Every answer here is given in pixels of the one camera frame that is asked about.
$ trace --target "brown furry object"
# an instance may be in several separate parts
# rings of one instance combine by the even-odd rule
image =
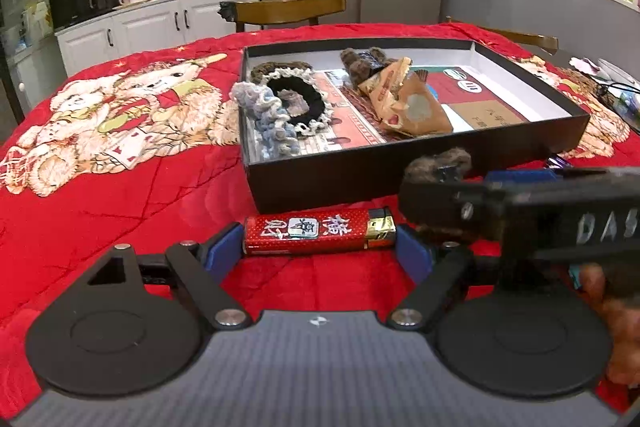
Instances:
[[[280,68],[290,68],[292,70],[296,68],[301,70],[313,70],[311,64],[307,64],[306,62],[265,62],[263,64],[258,64],[253,70],[251,70],[249,80],[254,84],[260,84],[262,82],[263,75],[273,73],[273,71]]]
[[[378,61],[384,67],[396,61],[394,58],[387,58],[385,52],[380,48],[369,48],[366,53],[371,55],[374,60]],[[340,60],[344,68],[349,72],[349,78],[355,87],[372,77],[376,71],[380,71],[381,69],[372,68],[371,61],[367,60],[366,57],[362,57],[352,48],[341,51]]]
[[[439,169],[451,167],[454,179],[461,180],[471,170],[471,155],[464,149],[456,148],[438,154],[423,156],[409,163],[404,170],[404,179],[413,183],[441,182]]]

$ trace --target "white oval logo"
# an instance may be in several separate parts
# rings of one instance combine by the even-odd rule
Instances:
[[[482,87],[475,82],[471,82],[471,80],[460,80],[458,87],[466,92],[482,92]]]
[[[446,74],[449,78],[453,78],[454,80],[466,80],[466,74],[462,71],[458,70],[444,70],[444,74]]]

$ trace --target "red tablecloth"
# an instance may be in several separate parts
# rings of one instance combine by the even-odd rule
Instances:
[[[229,89],[238,77],[242,48],[277,41],[381,36],[473,38],[510,57],[530,56],[505,38],[462,24],[268,30],[204,39],[94,66],[70,79],[83,79],[86,83],[67,87],[65,96],[38,105],[0,148],[0,415],[14,416],[40,392],[24,356],[24,336],[29,325],[111,245],[130,243],[138,253],[161,252],[183,239],[207,239],[228,222],[242,221],[255,212],[239,147],[211,144],[226,141],[225,133],[232,132],[225,123],[224,106],[219,105],[228,100]],[[203,61],[219,53],[228,56],[208,66]],[[190,107],[184,99],[180,101],[183,92],[178,90],[176,94],[148,80],[154,77],[153,71],[177,68],[175,74],[180,75],[191,66],[197,69],[197,85],[193,84],[185,95],[191,97]],[[115,84],[113,77],[101,78],[127,71]],[[141,83],[135,81],[140,71],[150,73],[143,77],[146,91],[142,94],[137,90]],[[130,90],[126,103],[117,102],[114,86]],[[615,131],[607,135],[610,115],[602,113],[588,95],[576,92],[580,91],[578,87],[572,89],[569,83],[561,84],[559,89],[597,113],[598,121],[602,120],[591,130],[584,146],[573,153],[575,165],[640,165],[640,140],[636,135],[628,136],[628,130],[623,136]],[[217,92],[222,99],[209,114],[207,101]],[[77,95],[85,97],[84,106],[74,105]],[[87,109],[86,100],[95,104]],[[191,109],[195,113],[187,114]],[[101,114],[103,110],[111,111],[109,116]],[[150,123],[151,113],[164,115],[158,119],[158,128],[163,132],[172,118],[182,128],[176,131],[177,136],[166,134],[165,142],[158,144],[153,153],[133,159],[135,165],[131,164],[130,160],[143,149],[140,137],[130,131],[146,129],[148,134],[149,127],[143,123]],[[197,127],[196,113],[220,117],[222,125],[209,135],[207,131],[197,131],[200,141],[193,141],[196,130],[185,129],[185,122]],[[92,118],[97,119],[95,124],[108,124],[101,130],[100,139],[130,132],[125,150],[109,150],[108,144],[82,138],[88,136],[82,133],[94,133]],[[69,127],[65,126],[69,125],[78,127],[67,132]],[[48,130],[52,135],[42,137]],[[81,139],[83,149],[74,149]],[[94,159],[81,157],[91,147],[102,147],[100,161],[95,160],[98,153]],[[56,190],[43,187],[43,178],[47,179],[61,165],[68,167],[69,162],[74,165],[73,172],[84,173],[73,174]],[[62,179],[65,174],[56,176]],[[396,201],[390,196],[355,206],[372,204],[394,208]],[[488,243],[478,244],[477,249],[495,252]],[[261,309],[373,309],[386,315],[412,289],[411,281],[387,251],[302,259],[244,259],[223,286],[254,315]]]

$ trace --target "red lighter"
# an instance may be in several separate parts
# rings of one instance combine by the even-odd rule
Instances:
[[[306,210],[248,217],[246,255],[300,255],[391,247],[396,225],[388,208]]]

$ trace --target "candy wrapper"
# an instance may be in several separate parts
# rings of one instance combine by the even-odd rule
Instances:
[[[246,255],[304,255],[391,247],[396,225],[388,208],[306,210],[248,217]]]
[[[407,136],[453,131],[447,114],[427,87],[427,71],[410,71],[403,57],[359,85],[369,95],[382,126]]]

